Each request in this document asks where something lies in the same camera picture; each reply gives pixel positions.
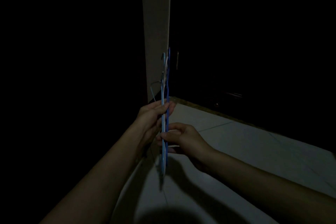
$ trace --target person's right arm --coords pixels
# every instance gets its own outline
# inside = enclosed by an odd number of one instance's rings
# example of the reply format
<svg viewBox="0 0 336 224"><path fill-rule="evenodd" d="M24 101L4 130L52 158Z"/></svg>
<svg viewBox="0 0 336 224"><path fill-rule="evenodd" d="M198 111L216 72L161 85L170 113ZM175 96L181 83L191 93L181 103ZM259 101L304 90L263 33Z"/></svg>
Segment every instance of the person's right arm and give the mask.
<svg viewBox="0 0 336 224"><path fill-rule="evenodd" d="M170 153L185 154L197 169L216 178L278 222L336 223L336 199L253 167L213 149L196 129L169 124L157 137L179 147Z"/></svg>

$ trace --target person's left hand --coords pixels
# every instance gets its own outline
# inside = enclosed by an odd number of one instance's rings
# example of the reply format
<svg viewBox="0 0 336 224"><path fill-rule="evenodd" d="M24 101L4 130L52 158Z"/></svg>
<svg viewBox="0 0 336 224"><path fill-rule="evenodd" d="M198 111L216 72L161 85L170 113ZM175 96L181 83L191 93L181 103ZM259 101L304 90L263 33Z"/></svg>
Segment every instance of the person's left hand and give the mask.
<svg viewBox="0 0 336 224"><path fill-rule="evenodd" d="M161 116L169 108L171 115L176 107L176 103L170 101L161 105L161 100L150 103L140 108L135 124L142 130L144 136L141 139L141 146L149 144L161 130Z"/></svg>

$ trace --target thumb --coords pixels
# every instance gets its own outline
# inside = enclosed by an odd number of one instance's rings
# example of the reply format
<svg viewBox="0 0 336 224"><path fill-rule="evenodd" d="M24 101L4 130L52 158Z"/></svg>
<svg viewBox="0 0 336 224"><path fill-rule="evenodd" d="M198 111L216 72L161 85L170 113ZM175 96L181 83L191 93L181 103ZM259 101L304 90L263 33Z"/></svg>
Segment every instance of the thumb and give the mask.
<svg viewBox="0 0 336 224"><path fill-rule="evenodd" d="M157 107L155 111L157 115L162 115L167 111L168 107L169 107L169 103L165 103L164 105Z"/></svg>
<svg viewBox="0 0 336 224"><path fill-rule="evenodd" d="M171 132L168 132L168 133L167 132L161 133L160 136L164 140L166 140L167 142L178 144L181 134L176 134L176 133L174 133L174 131L171 131Z"/></svg>

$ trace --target person's left arm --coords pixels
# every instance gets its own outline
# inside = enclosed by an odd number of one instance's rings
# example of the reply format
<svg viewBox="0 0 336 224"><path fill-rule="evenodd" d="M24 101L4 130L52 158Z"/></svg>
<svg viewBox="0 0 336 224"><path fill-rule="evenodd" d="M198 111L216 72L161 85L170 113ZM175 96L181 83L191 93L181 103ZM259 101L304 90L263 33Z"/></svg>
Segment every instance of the person's left arm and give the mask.
<svg viewBox="0 0 336 224"><path fill-rule="evenodd" d="M108 222L136 157L159 132L161 115L175 106L161 106L160 100L142 107L122 137L41 223Z"/></svg>

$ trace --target forearm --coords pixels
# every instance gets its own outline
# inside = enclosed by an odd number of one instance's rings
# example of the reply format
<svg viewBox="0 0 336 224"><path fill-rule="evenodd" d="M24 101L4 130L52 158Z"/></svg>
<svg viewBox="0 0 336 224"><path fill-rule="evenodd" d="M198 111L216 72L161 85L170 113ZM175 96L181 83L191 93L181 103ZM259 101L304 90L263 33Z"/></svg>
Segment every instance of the forearm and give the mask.
<svg viewBox="0 0 336 224"><path fill-rule="evenodd" d="M134 124L92 170L44 218L42 223L104 223L109 221L142 137Z"/></svg>
<svg viewBox="0 0 336 224"><path fill-rule="evenodd" d="M336 222L336 200L236 158L212 152L207 172L277 221Z"/></svg>

